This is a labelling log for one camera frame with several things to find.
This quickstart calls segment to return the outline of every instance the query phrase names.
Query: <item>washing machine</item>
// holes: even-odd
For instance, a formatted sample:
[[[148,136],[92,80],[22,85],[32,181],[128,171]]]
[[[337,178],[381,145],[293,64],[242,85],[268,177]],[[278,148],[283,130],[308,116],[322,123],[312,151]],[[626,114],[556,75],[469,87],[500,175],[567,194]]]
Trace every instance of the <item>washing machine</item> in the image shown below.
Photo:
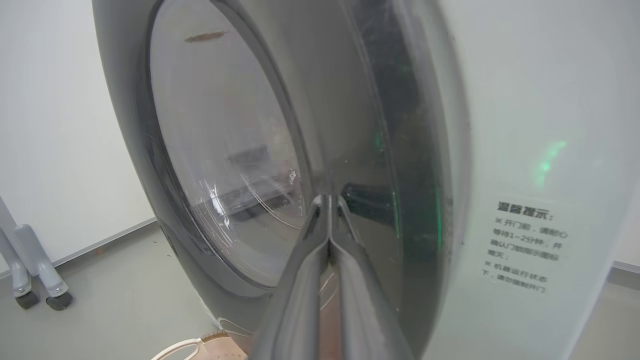
[[[157,221],[243,350],[303,277],[291,263],[326,232],[318,214],[346,224],[368,276],[351,287],[370,286],[345,309],[351,287],[325,259],[310,286],[320,358],[358,340],[416,359],[570,355],[640,174],[640,79],[620,70],[640,58],[622,34],[640,11],[583,7],[93,0]],[[393,341],[345,327],[359,311]]]

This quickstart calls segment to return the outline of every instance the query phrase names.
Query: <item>washing machine door glass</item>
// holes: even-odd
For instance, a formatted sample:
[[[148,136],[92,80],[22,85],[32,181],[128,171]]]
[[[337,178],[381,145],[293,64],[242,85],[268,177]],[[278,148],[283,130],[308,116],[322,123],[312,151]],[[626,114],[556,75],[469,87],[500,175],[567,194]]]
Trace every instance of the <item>washing machine door glass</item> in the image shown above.
[[[239,274],[276,286],[306,213],[300,159],[258,59],[205,1],[163,3],[150,36],[157,118],[192,217]]]

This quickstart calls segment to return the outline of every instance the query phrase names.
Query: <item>gray stand leg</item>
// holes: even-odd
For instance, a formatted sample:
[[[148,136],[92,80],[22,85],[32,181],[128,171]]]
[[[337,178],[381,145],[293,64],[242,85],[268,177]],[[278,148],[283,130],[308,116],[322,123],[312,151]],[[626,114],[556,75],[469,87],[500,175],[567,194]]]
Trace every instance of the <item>gray stand leg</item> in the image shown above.
[[[49,293],[50,297],[47,298],[47,305],[54,310],[66,309],[73,300],[73,297],[68,292],[69,287],[53,267],[31,226],[27,224],[18,225],[15,227],[15,234],[29,259],[36,265],[40,281],[42,281]]]
[[[38,297],[31,291],[31,275],[2,229],[0,229],[0,254],[2,254],[11,270],[13,297],[15,297],[15,300],[24,309],[37,304]]]

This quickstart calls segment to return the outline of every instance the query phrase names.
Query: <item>floor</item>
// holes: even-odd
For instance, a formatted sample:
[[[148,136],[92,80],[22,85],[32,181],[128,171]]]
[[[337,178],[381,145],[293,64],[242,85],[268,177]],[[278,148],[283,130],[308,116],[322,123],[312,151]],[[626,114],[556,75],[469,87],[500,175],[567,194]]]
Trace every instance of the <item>floor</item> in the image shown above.
[[[144,360],[216,330],[155,224],[58,270],[75,297],[60,312],[41,286],[41,302],[22,310],[0,280],[0,359]],[[625,276],[610,276],[572,360],[640,358],[640,286]]]

